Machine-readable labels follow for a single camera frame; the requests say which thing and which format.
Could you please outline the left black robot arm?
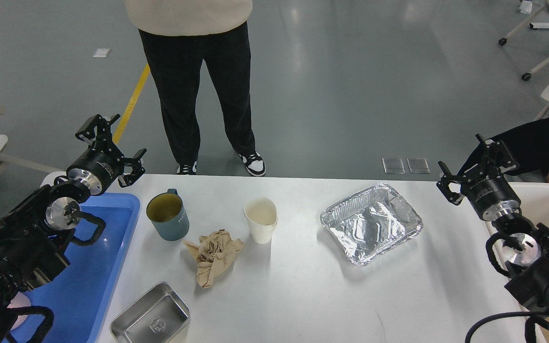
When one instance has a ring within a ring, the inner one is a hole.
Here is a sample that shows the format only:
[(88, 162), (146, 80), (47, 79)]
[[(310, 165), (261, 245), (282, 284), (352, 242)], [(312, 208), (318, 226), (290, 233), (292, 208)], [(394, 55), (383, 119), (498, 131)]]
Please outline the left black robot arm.
[(111, 125), (119, 114), (107, 119), (94, 115), (76, 132), (89, 144), (53, 185), (43, 185), (0, 219), (0, 343), (15, 342), (11, 335), (20, 316), (41, 315), (29, 342), (41, 343), (54, 323), (45, 306), (11, 308), (18, 293), (52, 282), (70, 265), (65, 251), (71, 243), (86, 247), (96, 243), (105, 221), (85, 212), (80, 204), (105, 193), (114, 180), (121, 187), (133, 185), (145, 173), (140, 149), (127, 158), (113, 141)]

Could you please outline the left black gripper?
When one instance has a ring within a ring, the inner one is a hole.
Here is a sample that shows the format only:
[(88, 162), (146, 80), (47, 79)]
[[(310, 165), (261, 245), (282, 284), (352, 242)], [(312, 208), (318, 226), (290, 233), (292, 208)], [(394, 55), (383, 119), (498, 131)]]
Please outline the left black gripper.
[[(103, 117), (96, 114), (89, 117), (76, 131), (75, 137), (85, 142), (91, 149), (87, 149), (67, 169), (67, 177), (84, 184), (90, 195), (102, 195), (109, 189), (113, 181), (118, 178), (120, 187), (134, 185), (145, 174), (142, 158), (146, 148), (139, 149), (133, 158), (126, 158), (120, 154), (113, 142), (111, 126), (120, 119), (120, 115)], [(125, 167), (131, 172), (124, 174)]]

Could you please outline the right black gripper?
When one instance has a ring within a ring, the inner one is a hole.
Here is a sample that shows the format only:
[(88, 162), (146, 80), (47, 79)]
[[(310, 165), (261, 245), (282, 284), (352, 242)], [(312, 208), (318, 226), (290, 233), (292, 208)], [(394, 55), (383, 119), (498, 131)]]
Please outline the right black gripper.
[[(519, 169), (520, 163), (503, 141), (484, 139), (480, 134), (475, 137), (483, 148), (478, 175), (485, 179), (471, 185), (471, 179), (466, 174), (452, 174), (446, 163), (438, 161), (442, 176), (437, 188), (448, 202), (456, 206), (467, 197), (479, 218), (486, 222), (519, 212), (521, 200), (503, 175)], [(460, 185), (459, 191), (452, 191), (451, 184)]]

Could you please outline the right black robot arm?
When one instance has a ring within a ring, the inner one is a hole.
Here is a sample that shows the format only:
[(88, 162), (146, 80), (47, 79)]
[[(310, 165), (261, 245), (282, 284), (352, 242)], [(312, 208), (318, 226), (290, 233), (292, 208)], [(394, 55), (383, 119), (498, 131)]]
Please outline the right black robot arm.
[(486, 251), (495, 271), (507, 277), (506, 290), (523, 311), (495, 314), (475, 323), (465, 341), (471, 341), (481, 326), (497, 319), (524, 317), (527, 343), (537, 340), (537, 328), (549, 332), (549, 227), (533, 224), (521, 212), (521, 200), (504, 177), (518, 164), (503, 141), (484, 139), (477, 134), (482, 154), (477, 164), (452, 174), (440, 161), (437, 187), (454, 205), (466, 198), (477, 216), (494, 226), (486, 241)]

